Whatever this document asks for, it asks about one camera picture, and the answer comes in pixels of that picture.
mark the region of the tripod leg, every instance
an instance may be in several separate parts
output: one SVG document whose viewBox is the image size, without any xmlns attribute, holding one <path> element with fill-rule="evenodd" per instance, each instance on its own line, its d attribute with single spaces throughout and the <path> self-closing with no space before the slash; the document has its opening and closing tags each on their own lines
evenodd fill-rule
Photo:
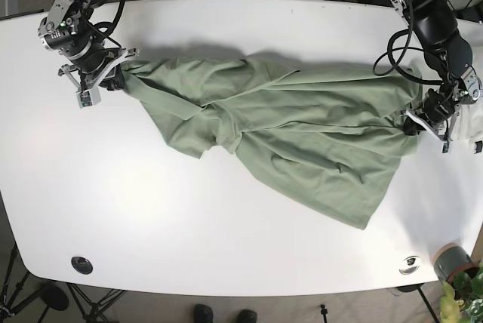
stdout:
<svg viewBox="0 0 483 323">
<path fill-rule="evenodd" d="M 7 303 L 7 309 L 10 309 L 14 305 L 14 301 L 17 299 L 18 294 L 22 291 L 23 285 L 25 284 L 25 281 L 29 277 L 30 272 L 26 272 L 25 275 L 23 276 L 22 280 L 17 284 L 15 287 L 15 291 L 10 297 L 10 300 Z"/>
<path fill-rule="evenodd" d="M 439 323 L 438 317 L 435 314 L 435 311 L 432 310 L 431 305 L 429 304 L 428 300 L 426 299 L 426 296 L 424 295 L 423 291 L 421 290 L 421 287 L 418 287 L 417 291 L 420 292 L 421 298 L 423 298 L 424 304 L 426 304 L 426 308 L 429 310 L 429 313 L 432 316 L 432 319 L 435 321 L 435 323 Z"/>
<path fill-rule="evenodd" d="M 17 257 L 17 253 L 18 253 L 17 244 L 15 244 L 14 248 L 10 252 L 10 260 L 8 261 L 7 274 L 5 274 L 2 294 L 0 295 L 0 306 L 5 306 L 5 304 L 7 303 L 8 283 L 10 283 L 10 274 L 12 273 L 12 268 L 14 267 L 14 262 L 15 262 L 15 258 Z"/>
<path fill-rule="evenodd" d="M 17 315 L 22 311 L 23 308 L 28 306 L 31 302 L 33 302 L 35 299 L 40 297 L 40 294 L 42 294 L 46 289 L 48 289 L 51 285 L 46 284 L 42 288 L 38 289 L 37 291 L 34 291 L 32 294 L 30 294 L 27 298 L 22 300 L 18 305 L 16 305 L 14 308 L 11 309 L 10 313 Z"/>
<path fill-rule="evenodd" d="M 72 289 L 72 285 L 70 283 L 67 283 L 67 287 L 70 290 L 70 293 L 72 295 L 72 298 L 74 298 L 74 301 L 75 301 L 75 304 L 78 307 L 78 310 L 81 311 L 82 317 L 85 317 L 84 308 L 82 308 L 81 302 L 78 301 L 77 295 L 75 294 L 74 290 Z"/>
<path fill-rule="evenodd" d="M 119 291 L 119 293 L 115 297 L 113 297 L 105 306 L 103 306 L 100 309 L 100 311 L 98 312 L 98 315 L 104 313 L 112 304 L 117 302 L 119 300 L 119 298 L 122 297 L 126 293 L 127 293 L 127 291 Z"/>
<path fill-rule="evenodd" d="M 40 319 L 38 320 L 38 322 L 37 322 L 37 323 L 42 323 L 42 321 L 44 320 L 45 315 L 47 314 L 47 312 L 48 312 L 48 309 L 49 309 L 49 308 L 50 308 L 49 306 L 46 306 L 46 307 L 45 307 L 44 312 L 43 312 L 43 313 L 42 313 L 42 315 L 40 316 Z"/>
</svg>

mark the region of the green shirt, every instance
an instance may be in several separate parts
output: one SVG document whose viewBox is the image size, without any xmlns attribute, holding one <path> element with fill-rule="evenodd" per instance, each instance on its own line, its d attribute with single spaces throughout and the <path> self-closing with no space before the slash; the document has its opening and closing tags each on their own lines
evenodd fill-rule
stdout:
<svg viewBox="0 0 483 323">
<path fill-rule="evenodd" d="M 420 86 L 369 66 L 171 59 L 122 69 L 166 144 L 196 158 L 223 146 L 267 186 L 359 229 L 417 145 L 400 111 Z"/>
</svg>

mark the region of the shoe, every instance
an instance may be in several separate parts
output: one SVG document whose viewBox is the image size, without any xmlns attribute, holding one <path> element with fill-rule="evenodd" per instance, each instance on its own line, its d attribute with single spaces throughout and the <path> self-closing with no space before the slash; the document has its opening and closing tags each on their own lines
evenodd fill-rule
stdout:
<svg viewBox="0 0 483 323">
<path fill-rule="evenodd" d="M 196 304 L 194 311 L 195 323 L 213 323 L 213 310 L 209 306 Z"/>
<path fill-rule="evenodd" d="M 236 323 L 257 323 L 257 314 L 251 310 L 243 309 L 240 314 L 238 314 Z"/>
</svg>

